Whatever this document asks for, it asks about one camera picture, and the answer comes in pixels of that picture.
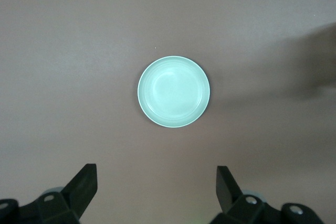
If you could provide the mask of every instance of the screw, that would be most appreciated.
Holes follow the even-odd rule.
[[[303,214],[303,211],[301,208],[299,208],[298,206],[290,206],[289,209],[294,213],[294,214],[297,214],[297,215],[301,215]]]
[[[53,200],[54,199],[54,196],[53,195],[48,195],[48,196],[46,196],[45,198],[44,198],[44,202],[46,202],[46,201],[51,201],[51,200]]]
[[[246,201],[248,203],[250,203],[250,204],[253,204],[253,205],[255,205],[256,203],[258,203],[258,201],[255,198],[253,198],[252,196],[246,197]]]
[[[8,206],[9,206],[8,203],[2,203],[2,204],[0,204],[0,210],[1,210],[1,209],[5,209],[5,208],[8,207]]]

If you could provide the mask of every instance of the light green plate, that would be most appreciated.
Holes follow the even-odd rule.
[[[164,127],[183,127],[198,119],[210,98],[209,81],[199,65],[181,56],[151,63],[138,85],[143,112]]]

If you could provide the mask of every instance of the plate center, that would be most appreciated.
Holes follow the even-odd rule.
[[[166,70],[154,81],[152,109],[156,114],[170,118],[187,116],[201,99],[199,90],[190,69]]]

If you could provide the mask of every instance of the gray surface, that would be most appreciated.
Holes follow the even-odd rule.
[[[208,223],[227,165],[272,206],[333,223],[336,92],[321,86],[335,20],[336,0],[0,0],[0,198],[26,204],[97,163],[83,224]],[[137,102],[142,71],[168,55],[212,89],[179,129]]]

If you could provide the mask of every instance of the ceramic plate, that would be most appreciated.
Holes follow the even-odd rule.
[[[181,56],[151,63],[138,85],[143,112],[164,127],[183,127],[197,120],[210,98],[209,81],[199,65]]]

